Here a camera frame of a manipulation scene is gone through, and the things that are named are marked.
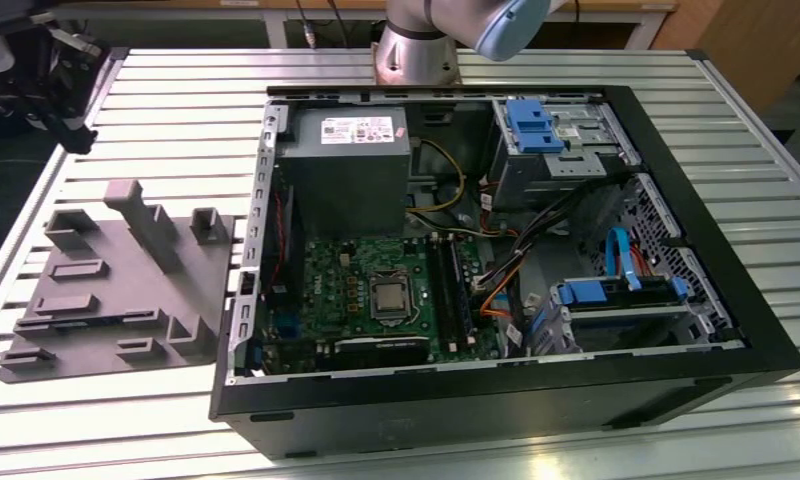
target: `wooden cabinet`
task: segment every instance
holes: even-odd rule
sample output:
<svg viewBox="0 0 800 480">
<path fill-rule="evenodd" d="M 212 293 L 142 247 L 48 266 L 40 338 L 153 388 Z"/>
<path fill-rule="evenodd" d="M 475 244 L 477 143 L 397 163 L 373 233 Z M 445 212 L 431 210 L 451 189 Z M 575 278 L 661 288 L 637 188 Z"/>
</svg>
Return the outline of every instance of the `wooden cabinet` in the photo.
<svg viewBox="0 0 800 480">
<path fill-rule="evenodd" d="M 800 0 L 680 0 L 652 48 L 703 49 L 764 111 L 800 74 Z"/>
</svg>

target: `ram slot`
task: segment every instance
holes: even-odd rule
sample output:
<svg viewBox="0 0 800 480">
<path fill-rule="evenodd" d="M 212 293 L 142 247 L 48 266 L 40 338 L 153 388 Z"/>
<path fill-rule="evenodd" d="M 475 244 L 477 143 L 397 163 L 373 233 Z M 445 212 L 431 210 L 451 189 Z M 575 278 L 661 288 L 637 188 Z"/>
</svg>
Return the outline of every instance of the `ram slot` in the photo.
<svg viewBox="0 0 800 480">
<path fill-rule="evenodd" d="M 427 271 L 429 274 L 429 290 L 432 293 L 432 304 L 436 313 L 436 326 L 439 328 L 439 345 L 443 351 L 456 352 L 459 343 L 456 314 L 452 305 L 448 270 L 441 249 L 441 239 L 432 238 L 427 243 Z"/>
<path fill-rule="evenodd" d="M 463 264 L 456 251 L 456 243 L 451 241 L 444 242 L 441 248 L 444 249 L 444 256 L 448 261 L 445 271 L 449 272 L 451 276 L 448 288 L 451 289 L 451 298 L 453 299 L 455 322 L 457 324 L 457 331 L 461 332 L 459 343 L 463 347 L 471 347 L 475 344 L 475 325 L 471 319 L 468 287 L 465 286 L 463 275 Z"/>
</svg>

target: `slotted aluminum table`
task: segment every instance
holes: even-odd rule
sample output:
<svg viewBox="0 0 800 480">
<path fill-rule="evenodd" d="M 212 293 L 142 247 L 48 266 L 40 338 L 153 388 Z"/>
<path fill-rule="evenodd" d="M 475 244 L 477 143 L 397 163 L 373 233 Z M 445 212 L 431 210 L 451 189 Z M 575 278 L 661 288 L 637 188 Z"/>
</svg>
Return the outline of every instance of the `slotted aluminum table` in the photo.
<svg viewBox="0 0 800 480">
<path fill-rule="evenodd" d="M 556 51 L 504 64 L 465 52 L 460 64 L 467 84 L 633 87 L 800 347 L 800 167 L 711 63 L 680 52 Z M 267 85 L 372 82 L 365 50 L 138 50 L 116 60 L 89 114 L 93 152 L 56 152 L 0 252 L 0 354 L 48 256 L 53 209 L 112 218 L 106 181 L 138 178 L 170 216 L 196 206 L 237 215 L 242 238 Z M 653 428 L 277 464 L 206 419 L 212 377 L 209 365 L 0 382 L 0 474 L 800 478 L 800 373 Z"/>
</svg>

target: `power supply label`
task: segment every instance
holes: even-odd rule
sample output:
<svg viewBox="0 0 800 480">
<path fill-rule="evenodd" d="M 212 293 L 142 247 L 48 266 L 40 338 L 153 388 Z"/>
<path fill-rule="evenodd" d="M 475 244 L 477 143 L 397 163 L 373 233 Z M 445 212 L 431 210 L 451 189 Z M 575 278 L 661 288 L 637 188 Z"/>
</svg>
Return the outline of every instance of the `power supply label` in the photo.
<svg viewBox="0 0 800 480">
<path fill-rule="evenodd" d="M 395 141 L 391 117 L 327 118 L 320 128 L 320 143 L 324 145 Z"/>
</svg>

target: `barcode label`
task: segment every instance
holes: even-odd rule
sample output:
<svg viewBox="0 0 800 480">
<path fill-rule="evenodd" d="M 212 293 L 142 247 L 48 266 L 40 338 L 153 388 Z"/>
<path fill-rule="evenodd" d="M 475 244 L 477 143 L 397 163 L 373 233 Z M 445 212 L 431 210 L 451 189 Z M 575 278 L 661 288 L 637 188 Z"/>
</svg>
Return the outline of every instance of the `barcode label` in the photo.
<svg viewBox="0 0 800 480">
<path fill-rule="evenodd" d="M 488 193 L 480 194 L 480 208 L 483 208 L 487 212 L 492 211 L 492 195 Z"/>
<path fill-rule="evenodd" d="M 509 337 L 509 340 L 512 340 L 512 343 L 521 346 L 523 335 L 519 329 L 512 325 L 512 323 L 507 327 L 507 336 Z"/>
<path fill-rule="evenodd" d="M 391 117 L 327 118 L 320 124 L 320 143 L 391 143 L 395 129 Z"/>
</svg>

